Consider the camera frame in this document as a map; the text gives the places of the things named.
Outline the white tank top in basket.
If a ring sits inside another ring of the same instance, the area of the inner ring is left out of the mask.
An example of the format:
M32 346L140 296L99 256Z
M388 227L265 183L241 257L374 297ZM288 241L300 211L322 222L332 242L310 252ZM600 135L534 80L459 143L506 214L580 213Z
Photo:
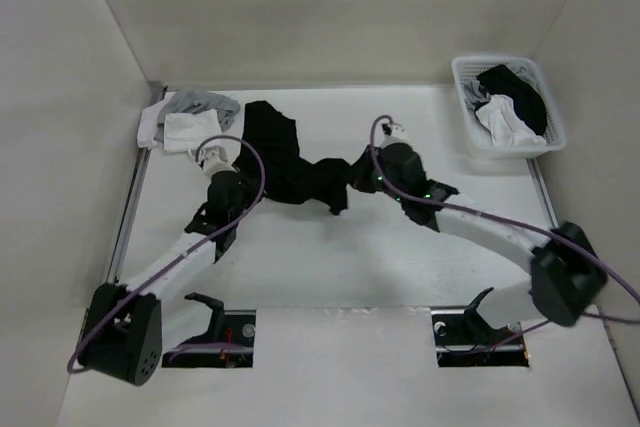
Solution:
M521 120L514 108L513 100L505 95L490 97L485 105L475 111L478 121L490 132L496 147L546 146L546 140L534 133Z

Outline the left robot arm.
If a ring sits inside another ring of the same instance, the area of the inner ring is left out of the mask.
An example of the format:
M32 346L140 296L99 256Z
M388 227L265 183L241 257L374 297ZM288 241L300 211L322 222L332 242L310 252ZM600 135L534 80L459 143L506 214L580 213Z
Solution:
M223 301L183 290L227 253L263 192L262 181L235 170L213 174L205 202L166 253L124 282L95 290L68 372L142 386L184 354L209 351L227 364L252 354L252 342L235 339Z

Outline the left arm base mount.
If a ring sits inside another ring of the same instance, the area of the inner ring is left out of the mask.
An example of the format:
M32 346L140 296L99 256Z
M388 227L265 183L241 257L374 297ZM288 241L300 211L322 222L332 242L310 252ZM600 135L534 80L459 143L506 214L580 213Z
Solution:
M257 312L229 310L224 302L200 293L163 324L164 368L242 369L254 364Z

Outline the black tank top in basket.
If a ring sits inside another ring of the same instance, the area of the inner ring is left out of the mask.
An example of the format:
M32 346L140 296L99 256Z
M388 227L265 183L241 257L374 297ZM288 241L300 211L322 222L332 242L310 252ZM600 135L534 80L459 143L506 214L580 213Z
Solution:
M476 79L491 95L504 95L513 101L515 114L536 135L543 136L548 126L547 111L540 94L506 65L500 64L480 73Z

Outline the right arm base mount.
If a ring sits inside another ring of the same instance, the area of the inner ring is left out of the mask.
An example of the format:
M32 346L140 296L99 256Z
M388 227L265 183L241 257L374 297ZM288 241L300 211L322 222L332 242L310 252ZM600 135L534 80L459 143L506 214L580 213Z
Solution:
M521 331L491 327L477 312L491 293L485 289L464 307L442 307L431 311L436 361L441 368L529 367L524 340L511 336Z

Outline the folded grey tank top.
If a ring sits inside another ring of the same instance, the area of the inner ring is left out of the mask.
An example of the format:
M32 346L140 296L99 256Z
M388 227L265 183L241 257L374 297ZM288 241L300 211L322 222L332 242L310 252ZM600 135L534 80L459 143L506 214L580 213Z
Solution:
M197 89L177 91L160 111L155 140L163 144L164 119L167 114L198 114L208 110L214 110L217 113L222 133L224 133L233 125L241 107L236 100L218 93Z

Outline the white tank top under stack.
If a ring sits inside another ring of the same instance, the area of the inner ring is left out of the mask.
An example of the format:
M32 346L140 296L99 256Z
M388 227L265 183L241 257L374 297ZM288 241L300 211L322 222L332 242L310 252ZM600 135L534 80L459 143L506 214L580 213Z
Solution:
M142 110L136 136L137 146L140 149L151 150L158 144L155 140L158 116L166 103L167 100L162 100Z

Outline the grey tank top in basket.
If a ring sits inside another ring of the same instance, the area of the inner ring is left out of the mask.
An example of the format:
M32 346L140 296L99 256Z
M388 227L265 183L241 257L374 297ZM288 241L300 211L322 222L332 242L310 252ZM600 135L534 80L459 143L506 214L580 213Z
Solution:
M465 104L470 112L475 112L491 100L491 94L477 79L464 82L462 88Z

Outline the white plastic laundry basket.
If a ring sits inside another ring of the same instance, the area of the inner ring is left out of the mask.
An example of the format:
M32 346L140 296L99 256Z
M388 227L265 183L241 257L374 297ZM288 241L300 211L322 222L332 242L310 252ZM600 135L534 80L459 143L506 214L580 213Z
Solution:
M496 147L492 144L490 132L478 121L475 112L470 112L465 104L462 84L497 65L504 64L518 77L531 85L542 97L547 111L548 126L542 136L546 146ZM462 109L466 142L469 153L479 159L533 159L547 152L558 151L566 146L567 139L559 110L550 94L541 71L532 60L524 57L505 55L459 56L451 63L454 84Z

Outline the left metal table rail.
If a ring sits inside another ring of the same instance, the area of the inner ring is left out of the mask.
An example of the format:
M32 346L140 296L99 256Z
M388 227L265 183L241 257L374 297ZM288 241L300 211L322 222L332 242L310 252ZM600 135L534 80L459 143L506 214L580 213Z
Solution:
M107 265L105 273L105 280L107 282L115 281L119 277L122 258L126 253L128 239L133 225L133 218L137 209L139 197L142 191L142 184L149 161L149 156L150 151L147 149L139 149L137 151L136 162L134 164L131 182L128 188L126 202L124 204L124 210L120 219L120 223L118 225L115 243L113 245L113 249L110 254L109 263Z

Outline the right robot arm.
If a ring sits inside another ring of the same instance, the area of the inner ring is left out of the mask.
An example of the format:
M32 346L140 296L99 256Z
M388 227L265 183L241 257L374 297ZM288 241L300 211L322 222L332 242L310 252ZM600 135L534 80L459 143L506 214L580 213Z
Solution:
M607 282L594 263L583 230L570 222L546 231L510 220L492 221L476 213L457 188L428 178L420 156L406 143L366 148L349 168L356 190L393 198L415 224L470 241L498 254L528 274L504 288L489 287L469 305L464 331L483 343L516 321L545 319L574 326Z

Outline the black tank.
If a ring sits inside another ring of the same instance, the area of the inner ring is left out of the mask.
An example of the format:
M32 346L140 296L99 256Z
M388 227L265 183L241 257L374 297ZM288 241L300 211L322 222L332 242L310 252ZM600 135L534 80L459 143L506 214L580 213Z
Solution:
M500 64L480 73L476 79L491 95L504 95L513 101L515 114L536 135L543 136L548 126L547 111L540 94L506 65Z
M348 208L347 188L373 194L376 179L369 153L353 164L342 158L323 158L315 163L301 157L296 121L262 100L245 105L241 147L233 166L248 181L260 182L260 169L253 154L258 152L265 170L264 195L276 202L299 205L317 200L333 215Z

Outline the folded white tank top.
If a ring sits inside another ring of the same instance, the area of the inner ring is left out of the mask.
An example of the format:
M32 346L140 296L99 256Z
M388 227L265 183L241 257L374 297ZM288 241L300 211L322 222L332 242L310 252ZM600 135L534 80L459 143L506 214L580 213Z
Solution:
M214 110L198 114L167 114L164 119L163 150L166 153L195 151L203 141L221 133Z

